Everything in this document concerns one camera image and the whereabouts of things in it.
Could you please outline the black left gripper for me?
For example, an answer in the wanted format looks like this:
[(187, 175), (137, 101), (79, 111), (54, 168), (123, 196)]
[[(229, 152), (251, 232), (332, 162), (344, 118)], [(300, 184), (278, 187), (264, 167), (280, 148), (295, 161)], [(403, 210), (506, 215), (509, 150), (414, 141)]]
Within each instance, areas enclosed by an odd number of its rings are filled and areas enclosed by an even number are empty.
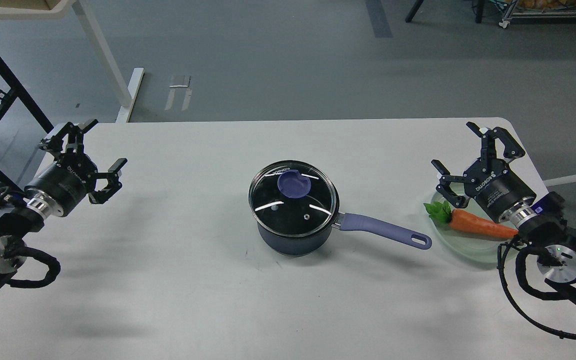
[[(33, 178), (23, 191), (28, 198), (48, 196), (55, 205), (53, 215), (65, 217), (87, 195), (91, 204), (101, 205), (110, 200), (121, 188), (121, 170), (126, 158), (118, 158), (105, 172), (84, 152), (83, 137), (97, 119), (82, 123), (67, 121), (55, 127), (38, 143), (38, 149), (53, 156), (50, 166)], [(106, 180), (102, 189), (96, 190), (96, 181)]]

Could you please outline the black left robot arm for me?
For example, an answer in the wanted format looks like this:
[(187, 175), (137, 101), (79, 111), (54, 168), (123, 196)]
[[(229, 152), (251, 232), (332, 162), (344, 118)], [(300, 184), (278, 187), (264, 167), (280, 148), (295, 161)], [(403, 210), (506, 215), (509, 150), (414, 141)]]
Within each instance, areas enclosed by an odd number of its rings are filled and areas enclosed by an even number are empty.
[(61, 264), (45, 251), (31, 248), (24, 237), (44, 227), (49, 217), (66, 217), (84, 198), (103, 204), (122, 187), (117, 159), (105, 172), (85, 153), (83, 138), (98, 121), (67, 121), (39, 142), (53, 162), (23, 190), (0, 182), (0, 289), (41, 289), (56, 280)]

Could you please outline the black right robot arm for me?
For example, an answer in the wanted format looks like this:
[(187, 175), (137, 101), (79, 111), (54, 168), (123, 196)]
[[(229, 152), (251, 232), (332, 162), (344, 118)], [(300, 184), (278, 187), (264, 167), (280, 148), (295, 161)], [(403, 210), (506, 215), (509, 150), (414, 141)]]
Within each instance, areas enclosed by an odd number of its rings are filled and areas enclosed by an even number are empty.
[[(536, 202), (536, 193), (510, 167), (526, 152), (506, 129), (485, 129), (472, 121), (466, 125), (480, 138), (480, 155), (461, 175), (450, 174), (439, 160), (432, 160), (438, 171), (435, 189), (444, 201), (425, 203), (429, 218), (457, 231), (502, 240), (496, 255), (500, 283), (522, 317), (527, 315), (512, 297), (505, 276), (512, 249), (517, 251), (515, 276), (526, 294), (576, 305), (576, 228), (563, 218), (562, 197), (550, 192)], [(576, 333), (542, 325), (531, 317), (528, 321), (559, 338), (576, 340)]]

